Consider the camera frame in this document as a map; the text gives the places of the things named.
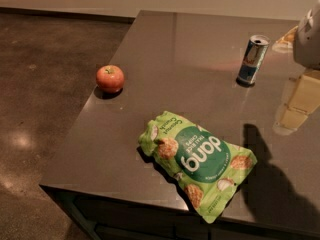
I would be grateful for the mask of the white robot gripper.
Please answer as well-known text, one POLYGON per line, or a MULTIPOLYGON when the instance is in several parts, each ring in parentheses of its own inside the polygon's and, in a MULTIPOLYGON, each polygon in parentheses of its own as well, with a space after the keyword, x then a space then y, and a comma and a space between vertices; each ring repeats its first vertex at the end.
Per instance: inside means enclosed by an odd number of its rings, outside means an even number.
POLYGON ((310 69, 297 79, 289 78, 284 86, 273 125, 279 135, 296 132, 320 106, 320 0, 298 24, 293 57, 296 63, 310 69))

